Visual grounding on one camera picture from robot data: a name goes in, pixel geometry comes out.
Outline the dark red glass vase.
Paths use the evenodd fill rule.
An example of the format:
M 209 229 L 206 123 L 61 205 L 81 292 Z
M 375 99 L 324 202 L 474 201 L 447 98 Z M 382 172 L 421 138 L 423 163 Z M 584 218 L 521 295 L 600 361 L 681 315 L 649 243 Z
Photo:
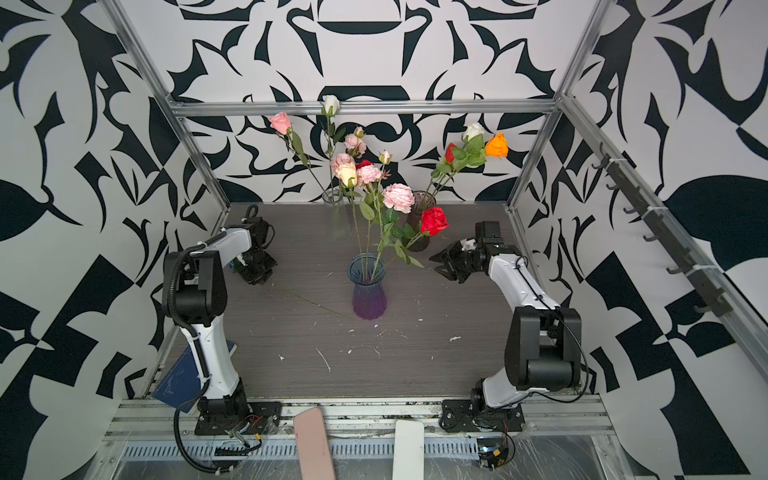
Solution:
M 415 240 L 415 237 L 421 233 L 422 216 L 425 211 L 436 206 L 435 197 L 424 190 L 414 191 L 415 203 L 411 207 L 411 212 L 407 215 L 403 225 L 403 231 L 407 242 L 407 250 L 411 252 L 420 252 L 425 250 L 430 243 L 428 234 L 424 234 Z

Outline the clear glass vase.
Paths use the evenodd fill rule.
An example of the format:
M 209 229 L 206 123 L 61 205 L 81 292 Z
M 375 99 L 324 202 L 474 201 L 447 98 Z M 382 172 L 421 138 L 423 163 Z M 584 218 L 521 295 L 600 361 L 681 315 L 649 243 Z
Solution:
M 348 203 L 339 187 L 326 189 L 322 195 L 325 205 L 327 233 L 334 242 L 344 242 L 351 236 Z

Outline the blue purple glass vase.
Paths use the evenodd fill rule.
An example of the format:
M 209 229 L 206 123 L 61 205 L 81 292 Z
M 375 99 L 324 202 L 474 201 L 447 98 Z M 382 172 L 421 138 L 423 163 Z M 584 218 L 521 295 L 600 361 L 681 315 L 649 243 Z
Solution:
M 383 316 L 387 308 L 385 275 L 386 268 L 376 254 L 362 253 L 353 258 L 347 276 L 353 284 L 352 309 L 357 317 L 372 321 Z

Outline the white rose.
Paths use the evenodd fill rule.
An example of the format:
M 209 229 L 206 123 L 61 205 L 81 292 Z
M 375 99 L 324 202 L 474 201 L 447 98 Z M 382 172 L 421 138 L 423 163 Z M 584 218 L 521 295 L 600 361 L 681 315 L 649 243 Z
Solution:
M 455 148 L 453 149 L 453 152 L 455 160 L 453 165 L 455 174 L 451 181 L 453 181 L 462 170 L 466 168 L 477 168 L 486 162 L 485 130 L 481 124 L 473 123 L 468 126 L 461 136 L 460 144 L 454 145 Z
M 335 95 L 325 95 L 322 97 L 322 114 L 325 118 L 324 138 L 326 140 L 325 155 L 329 161 L 330 185 L 327 189 L 327 197 L 331 203 L 336 202 L 336 180 L 333 167 L 333 158 L 336 147 L 340 139 L 337 130 L 335 117 L 340 110 L 340 101 Z

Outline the orange rose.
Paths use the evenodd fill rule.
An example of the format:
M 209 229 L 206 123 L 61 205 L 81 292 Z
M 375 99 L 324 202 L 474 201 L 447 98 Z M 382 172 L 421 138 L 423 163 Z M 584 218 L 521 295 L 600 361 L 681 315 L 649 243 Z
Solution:
M 497 133 L 490 140 L 485 140 L 485 141 L 486 141 L 486 146 L 485 146 L 486 162 L 489 157 L 501 158 L 501 157 L 506 157 L 508 155 L 509 147 L 503 133 Z

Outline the cream peach rose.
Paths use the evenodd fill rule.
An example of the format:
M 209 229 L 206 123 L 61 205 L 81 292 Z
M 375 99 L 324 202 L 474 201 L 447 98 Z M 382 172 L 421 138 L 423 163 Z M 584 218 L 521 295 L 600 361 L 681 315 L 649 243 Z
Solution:
M 352 211 L 353 226 L 357 239 L 358 254 L 364 253 L 362 239 L 360 235 L 359 222 L 356 213 L 355 188 L 357 185 L 357 169 L 354 163 L 343 163 L 337 168 L 337 176 L 340 189 L 345 200 L 349 203 Z

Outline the pink rose single stem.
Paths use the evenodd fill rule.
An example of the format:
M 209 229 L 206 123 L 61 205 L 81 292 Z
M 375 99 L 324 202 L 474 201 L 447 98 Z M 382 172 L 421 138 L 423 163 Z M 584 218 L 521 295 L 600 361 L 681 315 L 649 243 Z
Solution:
M 285 112 L 279 112 L 276 115 L 269 117 L 268 120 L 270 127 L 284 142 L 287 151 L 299 159 L 300 163 L 310 173 L 311 177 L 321 189 L 321 191 L 324 192 L 326 187 L 320 182 L 319 178 L 314 173 L 309 157 L 304 150 L 302 140 L 298 133 L 294 130 L 289 116 Z

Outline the pink spray roses stem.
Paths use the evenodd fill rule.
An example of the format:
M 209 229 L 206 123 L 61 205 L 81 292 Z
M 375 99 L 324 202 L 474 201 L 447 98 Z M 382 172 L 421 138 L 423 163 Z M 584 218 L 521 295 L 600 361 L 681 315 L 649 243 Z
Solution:
M 354 163 L 355 166 L 359 163 L 363 154 L 367 150 L 367 145 L 364 141 L 365 132 L 360 126 L 347 135 L 344 139 L 344 152 L 336 154 L 333 158 L 333 167 L 335 178 L 338 180 L 337 168 L 343 163 Z

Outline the pink carnation stem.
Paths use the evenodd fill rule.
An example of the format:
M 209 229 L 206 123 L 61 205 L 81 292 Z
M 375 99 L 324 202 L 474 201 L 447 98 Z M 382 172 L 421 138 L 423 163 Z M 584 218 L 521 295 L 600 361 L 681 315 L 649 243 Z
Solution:
M 357 170 L 358 183 L 355 194 L 359 198 L 360 213 L 367 223 L 365 245 L 375 248 L 372 253 L 382 260 L 385 250 L 392 248 L 382 248 L 380 245 L 384 226 L 390 222 L 400 226 L 399 221 L 411 212 L 415 200 L 413 190 L 405 184 L 384 185 L 389 177 L 387 167 L 391 156 L 388 152 L 383 152 L 380 159 L 385 163 L 381 165 L 372 163 Z

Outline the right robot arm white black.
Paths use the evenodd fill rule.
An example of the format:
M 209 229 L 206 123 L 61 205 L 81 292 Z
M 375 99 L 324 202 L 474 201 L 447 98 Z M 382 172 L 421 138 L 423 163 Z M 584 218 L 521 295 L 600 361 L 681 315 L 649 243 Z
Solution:
M 535 395 L 553 401 L 555 393 L 565 390 L 585 393 L 582 375 L 589 369 L 579 313 L 545 292 L 522 250 L 502 239 L 499 223 L 476 223 L 474 236 L 452 243 L 430 260 L 439 274 L 459 284 L 474 273 L 487 275 L 512 311 L 503 367 L 473 388 L 475 411 L 510 409 Z

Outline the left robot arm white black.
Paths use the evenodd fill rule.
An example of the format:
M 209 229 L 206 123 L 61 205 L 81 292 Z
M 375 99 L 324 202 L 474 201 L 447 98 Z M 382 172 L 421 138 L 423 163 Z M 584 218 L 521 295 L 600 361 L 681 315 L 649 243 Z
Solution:
M 161 310 L 183 332 L 197 367 L 199 391 L 175 408 L 173 435 L 182 458 L 193 469 L 221 476 L 233 472 L 232 462 L 202 464 L 185 448 L 180 414 L 196 406 L 202 433 L 240 436 L 249 428 L 252 414 L 240 375 L 231 361 L 223 314 L 228 303 L 224 269 L 231 265 L 249 285 L 265 283 L 277 265 L 267 252 L 274 228 L 251 204 L 237 224 L 220 229 L 213 237 L 179 252 L 163 263 Z

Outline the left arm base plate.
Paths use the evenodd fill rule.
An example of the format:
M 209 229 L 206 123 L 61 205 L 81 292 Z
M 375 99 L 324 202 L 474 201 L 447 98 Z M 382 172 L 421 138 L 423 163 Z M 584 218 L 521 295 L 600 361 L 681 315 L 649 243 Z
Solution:
M 209 402 L 199 407 L 194 433 L 197 436 L 262 434 L 281 423 L 283 404 L 279 401 L 249 402 L 246 406 Z

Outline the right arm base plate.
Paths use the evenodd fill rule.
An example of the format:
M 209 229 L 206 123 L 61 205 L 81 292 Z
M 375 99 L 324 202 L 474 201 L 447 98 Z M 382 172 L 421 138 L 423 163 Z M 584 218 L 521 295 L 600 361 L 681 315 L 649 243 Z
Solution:
M 520 407 L 479 410 L 470 400 L 446 399 L 441 403 L 439 427 L 448 433 L 522 432 L 526 423 Z

